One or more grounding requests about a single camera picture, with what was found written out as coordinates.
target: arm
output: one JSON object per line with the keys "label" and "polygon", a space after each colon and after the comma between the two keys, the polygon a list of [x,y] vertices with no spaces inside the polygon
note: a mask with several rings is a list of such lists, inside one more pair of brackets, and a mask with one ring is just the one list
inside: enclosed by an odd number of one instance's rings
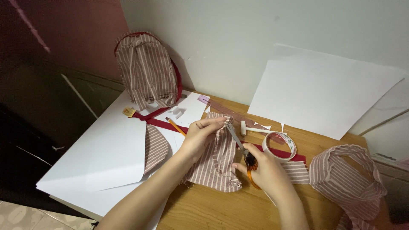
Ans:
{"label": "arm", "polygon": [[[276,204],[280,213],[281,229],[308,230],[303,204],[280,162],[273,155],[261,152],[252,144],[243,146],[258,161],[258,168],[252,171],[252,178]],[[239,163],[233,163],[231,166],[247,175],[246,166]]]}
{"label": "arm", "polygon": [[204,153],[211,135],[225,117],[192,123],[181,148],[155,174],[117,203],[100,221],[96,230],[142,229],[183,176]]}

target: white wall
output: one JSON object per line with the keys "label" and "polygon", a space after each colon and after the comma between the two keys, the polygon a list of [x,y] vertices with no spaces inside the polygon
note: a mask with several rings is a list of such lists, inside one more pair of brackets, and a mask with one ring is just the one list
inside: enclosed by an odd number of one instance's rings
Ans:
{"label": "white wall", "polygon": [[[184,85],[250,104],[274,43],[400,67],[409,72],[409,1],[121,0],[128,27],[146,30],[183,60]],[[409,108],[409,79],[350,130]],[[409,155],[409,116],[365,135],[372,153]]]}

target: double-sided tape roll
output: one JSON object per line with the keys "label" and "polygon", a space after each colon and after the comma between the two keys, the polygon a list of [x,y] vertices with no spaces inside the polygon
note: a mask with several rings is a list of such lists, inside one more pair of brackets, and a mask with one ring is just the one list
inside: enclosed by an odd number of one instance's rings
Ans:
{"label": "double-sided tape roll", "polygon": [[[290,150],[291,150],[290,157],[288,157],[288,158],[281,158],[281,157],[279,157],[279,156],[276,156],[274,153],[272,153],[272,152],[268,149],[268,147],[267,147],[267,139],[268,139],[268,138],[271,138],[271,137],[281,138],[281,139],[283,139],[283,140],[288,144],[288,147],[290,147]],[[288,162],[288,161],[291,160],[291,159],[295,156],[295,154],[297,153],[297,147],[295,146],[294,141],[293,141],[289,136],[287,136],[286,134],[280,133],[280,132],[274,132],[274,133],[269,133],[269,134],[267,134],[267,135],[265,136],[264,140],[263,140],[262,146],[263,146],[263,151],[264,151],[265,153],[271,153],[274,157],[276,157],[276,158],[279,160],[279,162]]]}

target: pencil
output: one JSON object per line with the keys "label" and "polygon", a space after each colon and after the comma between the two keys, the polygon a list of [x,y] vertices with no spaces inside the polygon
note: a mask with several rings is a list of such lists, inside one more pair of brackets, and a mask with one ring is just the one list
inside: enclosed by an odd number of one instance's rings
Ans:
{"label": "pencil", "polygon": [[179,131],[179,133],[183,134],[183,136],[186,136],[186,134],[169,118],[166,117],[166,120],[173,125],[173,127],[175,127],[175,129],[177,129]]}

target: person's right hand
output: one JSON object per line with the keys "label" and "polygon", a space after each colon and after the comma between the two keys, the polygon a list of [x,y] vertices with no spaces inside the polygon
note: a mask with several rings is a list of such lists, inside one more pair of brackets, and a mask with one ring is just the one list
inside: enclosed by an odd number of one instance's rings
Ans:
{"label": "person's right hand", "polygon": [[[257,159],[257,170],[252,171],[253,181],[264,190],[274,203],[298,196],[280,162],[270,153],[261,152],[253,144],[244,143],[244,148]],[[233,168],[247,175],[247,167],[240,163],[233,163]]]}

